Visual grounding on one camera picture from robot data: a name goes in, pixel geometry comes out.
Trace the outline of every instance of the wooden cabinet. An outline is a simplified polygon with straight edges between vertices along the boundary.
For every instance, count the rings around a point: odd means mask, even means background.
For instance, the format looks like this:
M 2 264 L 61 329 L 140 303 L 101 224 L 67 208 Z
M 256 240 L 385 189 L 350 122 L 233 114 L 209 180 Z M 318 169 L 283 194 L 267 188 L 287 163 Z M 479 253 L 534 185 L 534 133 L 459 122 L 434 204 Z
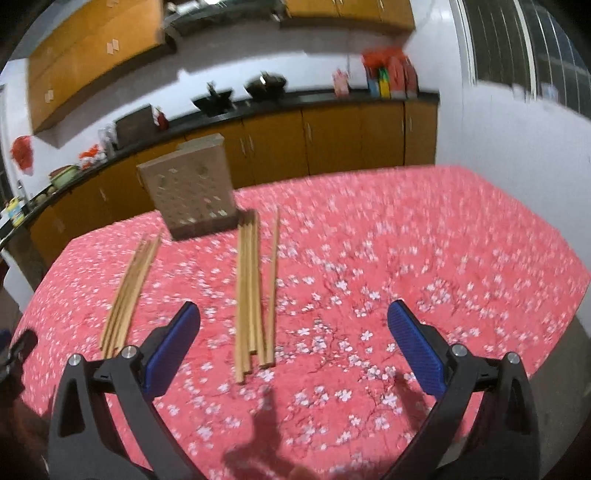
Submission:
M 361 139 L 364 168 L 404 165 L 404 105 L 362 105 Z
M 98 177 L 92 177 L 72 190 L 75 204 L 77 236 L 102 228 L 112 223 L 107 208 L 105 193 L 100 188 Z
M 218 127 L 198 130 L 193 134 L 186 135 L 186 138 L 187 140 L 193 140 L 194 138 L 212 134 L 221 134 L 224 137 L 224 148 L 226 149 L 226 158 L 228 159 L 234 189 L 254 185 L 254 171 L 247 152 L 248 139 L 242 122 L 231 122 Z
M 150 194 L 139 181 L 136 157 L 122 160 L 100 172 L 99 185 L 114 222 L 155 209 Z
M 52 207 L 45 208 L 29 228 L 31 240 L 49 268 L 69 242 L 64 225 Z
M 363 168 L 358 105 L 306 109 L 303 119 L 310 175 Z
M 336 17 L 336 0 L 287 0 L 287 12 L 292 17 Z
M 162 157 L 162 155 L 166 155 L 167 153 L 174 152 L 178 145 L 185 141 L 184 137 L 175 138 L 170 142 L 166 142 L 160 145 L 156 145 L 155 147 L 151 147 L 147 150 L 144 150 L 138 153 L 135 156 L 135 162 L 137 165 L 140 163 L 144 163 L 150 160 L 154 160 L 155 158 Z
M 309 175 L 301 111 L 244 121 L 257 185 Z
M 156 54 L 169 51 L 158 49 L 165 44 L 162 18 L 160 0 L 91 0 L 54 30 L 29 63 L 33 131 L 52 127 L 125 74 L 119 67 L 130 59 L 153 61 Z
M 336 4 L 341 17 L 380 20 L 378 0 L 337 0 Z
M 437 143 L 437 104 L 405 102 L 405 165 L 433 165 Z
M 409 0 L 377 0 L 382 22 L 414 30 L 413 9 Z

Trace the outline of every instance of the red bag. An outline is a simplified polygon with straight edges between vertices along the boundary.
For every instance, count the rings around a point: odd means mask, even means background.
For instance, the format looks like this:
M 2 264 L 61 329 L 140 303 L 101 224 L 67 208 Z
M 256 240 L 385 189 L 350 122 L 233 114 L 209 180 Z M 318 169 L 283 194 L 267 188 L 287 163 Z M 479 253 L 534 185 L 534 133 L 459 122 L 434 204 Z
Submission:
M 13 143 L 10 153 L 21 172 L 33 174 L 33 149 L 31 148 L 31 137 L 25 135 L 18 137 Z

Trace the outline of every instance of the table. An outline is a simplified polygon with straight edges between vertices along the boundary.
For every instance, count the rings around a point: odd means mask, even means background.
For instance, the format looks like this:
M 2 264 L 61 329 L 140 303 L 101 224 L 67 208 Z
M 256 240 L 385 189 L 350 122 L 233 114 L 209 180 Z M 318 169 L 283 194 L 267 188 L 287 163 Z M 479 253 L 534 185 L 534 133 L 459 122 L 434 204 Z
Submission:
M 477 355 L 518 352 L 531 375 L 590 281 L 557 230 L 459 167 L 312 177 L 239 190 L 236 201 L 261 215 L 264 310 L 281 205 L 277 366 L 255 370 L 245 385 L 233 381 L 236 232 L 184 242 L 166 235 L 128 338 L 141 343 L 186 300 L 199 306 L 202 330 L 155 405 L 210 479 L 285 476 L 295 463 L 327 476 L 386 470 L 433 405 L 386 327 L 393 299 Z M 52 266 L 19 326 L 40 336 L 24 375 L 24 398 L 38 411 L 69 355 L 98 358 L 126 264 L 142 235 L 163 225 L 151 212 L 88 233 Z

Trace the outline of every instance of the window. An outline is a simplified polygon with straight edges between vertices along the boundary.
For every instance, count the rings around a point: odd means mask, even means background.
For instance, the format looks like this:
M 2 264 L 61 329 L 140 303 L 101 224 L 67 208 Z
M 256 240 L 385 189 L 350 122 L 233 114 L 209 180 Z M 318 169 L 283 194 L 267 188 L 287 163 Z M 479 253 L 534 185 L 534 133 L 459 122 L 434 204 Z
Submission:
M 591 119 L 591 73 L 544 7 L 536 0 L 462 2 L 477 81 L 518 84 Z
M 476 79 L 531 90 L 525 38 L 514 0 L 464 0 Z
M 533 0 L 519 0 L 534 51 L 537 90 L 591 118 L 591 74 L 554 17 Z

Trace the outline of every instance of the bottle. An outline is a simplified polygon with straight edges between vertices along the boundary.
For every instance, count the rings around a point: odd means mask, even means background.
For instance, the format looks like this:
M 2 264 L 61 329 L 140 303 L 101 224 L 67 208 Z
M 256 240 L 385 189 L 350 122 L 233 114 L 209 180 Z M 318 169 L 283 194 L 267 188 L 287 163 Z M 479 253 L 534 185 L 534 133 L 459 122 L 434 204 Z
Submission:
M 379 95 L 382 98 L 390 98 L 390 82 L 388 81 L 388 72 L 381 67 L 378 72 Z

